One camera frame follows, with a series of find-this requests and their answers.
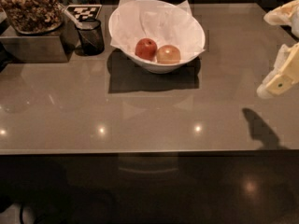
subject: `jar of nuts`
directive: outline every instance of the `jar of nuts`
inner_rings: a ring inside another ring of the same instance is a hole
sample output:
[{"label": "jar of nuts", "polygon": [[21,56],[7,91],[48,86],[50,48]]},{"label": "jar of nuts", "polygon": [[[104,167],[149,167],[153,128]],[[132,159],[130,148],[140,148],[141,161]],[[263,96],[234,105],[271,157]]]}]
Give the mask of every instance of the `jar of nuts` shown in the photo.
[{"label": "jar of nuts", "polygon": [[10,25],[20,34],[43,34],[63,22],[63,12],[57,0],[0,0],[0,6]]}]

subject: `bowl rim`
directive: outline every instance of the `bowl rim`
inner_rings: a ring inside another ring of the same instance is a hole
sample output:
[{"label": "bowl rim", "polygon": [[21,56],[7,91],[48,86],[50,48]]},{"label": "bowl rim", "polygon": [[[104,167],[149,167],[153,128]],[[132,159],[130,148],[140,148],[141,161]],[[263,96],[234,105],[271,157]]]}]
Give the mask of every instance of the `bowl rim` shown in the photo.
[{"label": "bowl rim", "polygon": [[[167,3],[165,1],[161,1],[161,0],[132,0],[132,1],[128,1],[126,2],[125,4],[123,4],[123,6],[129,4],[129,3],[133,3],[133,2],[146,2],[146,1],[154,1],[154,2],[159,2],[161,4],[165,4],[165,5],[168,5],[170,7],[177,7],[179,8],[178,6],[174,5],[174,4],[170,4],[170,3]],[[113,37],[113,33],[111,31],[112,29],[112,18],[115,16],[115,14],[117,13],[118,9],[120,8],[120,6],[118,6],[110,15],[110,18],[109,18],[109,21],[108,21],[108,30],[109,30],[109,33],[110,33],[110,36],[111,38]],[[199,23],[199,21],[193,16],[193,14],[190,14],[190,16],[192,16],[192,18],[194,20],[196,20],[196,22],[198,23],[199,25],[199,28],[201,29],[201,32],[203,34],[203,41],[202,41],[202,44],[203,44],[203,48],[205,46],[205,43],[206,43],[206,34],[205,34],[205,31],[203,29],[203,27],[201,26],[201,24]],[[185,62],[183,63],[171,63],[171,64],[163,64],[163,63],[156,63],[156,62],[152,62],[152,61],[148,61],[148,60],[145,60],[145,59],[142,59],[142,58],[139,58],[137,56],[132,56],[131,54],[128,54],[127,52],[124,52],[124,50],[120,49],[125,55],[127,55],[129,58],[134,58],[134,59],[137,59],[138,61],[142,62],[142,63],[147,63],[147,64],[151,64],[151,65],[157,65],[157,66],[164,66],[164,67],[173,67],[173,68],[177,68],[178,66],[182,66],[186,63],[189,63],[191,62],[193,59],[195,59],[196,57],[198,57],[198,55],[200,54],[200,52],[196,52],[196,55],[193,56],[193,58],[189,59],[189,60],[185,60]]]}]

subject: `dried food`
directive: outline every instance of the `dried food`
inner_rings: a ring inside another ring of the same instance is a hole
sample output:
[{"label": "dried food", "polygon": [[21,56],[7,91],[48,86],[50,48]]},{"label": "dried food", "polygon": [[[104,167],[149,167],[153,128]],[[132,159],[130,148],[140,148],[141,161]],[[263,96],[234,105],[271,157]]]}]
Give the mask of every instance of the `dried food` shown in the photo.
[{"label": "dried food", "polygon": [[59,27],[63,13],[56,0],[0,0],[10,24],[21,34],[40,34]]}]

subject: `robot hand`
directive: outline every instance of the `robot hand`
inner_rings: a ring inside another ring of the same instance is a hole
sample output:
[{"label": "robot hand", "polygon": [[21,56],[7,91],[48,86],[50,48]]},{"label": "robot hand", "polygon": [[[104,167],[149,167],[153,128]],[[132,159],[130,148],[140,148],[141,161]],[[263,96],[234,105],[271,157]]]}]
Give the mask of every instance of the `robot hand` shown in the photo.
[{"label": "robot hand", "polygon": [[299,37],[299,0],[291,1],[269,11],[263,19],[270,25],[291,26],[292,33]]},{"label": "robot hand", "polygon": [[291,48],[282,45],[274,63],[274,70],[257,90],[260,98],[269,99],[287,91],[299,82],[299,43]]}]

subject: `white object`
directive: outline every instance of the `white object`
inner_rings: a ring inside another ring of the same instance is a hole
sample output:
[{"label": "white object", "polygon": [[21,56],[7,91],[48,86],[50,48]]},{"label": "white object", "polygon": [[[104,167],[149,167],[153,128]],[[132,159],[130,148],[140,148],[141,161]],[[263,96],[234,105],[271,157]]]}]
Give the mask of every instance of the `white object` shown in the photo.
[{"label": "white object", "polygon": [[[192,16],[188,2],[178,6],[158,0],[120,0],[109,19],[111,46],[121,49],[134,63],[152,73],[169,73],[198,57],[204,51],[203,28]],[[151,38],[158,48],[170,44],[180,50],[174,64],[150,62],[135,56],[141,38]]]},{"label": "white object", "polygon": [[291,26],[292,33],[299,37],[299,0],[293,0],[269,11],[263,19],[270,25]]},{"label": "white object", "polygon": [[257,90],[263,99],[273,98],[289,90],[299,82],[299,43],[291,48],[282,45],[274,64],[274,70],[263,80]]}]

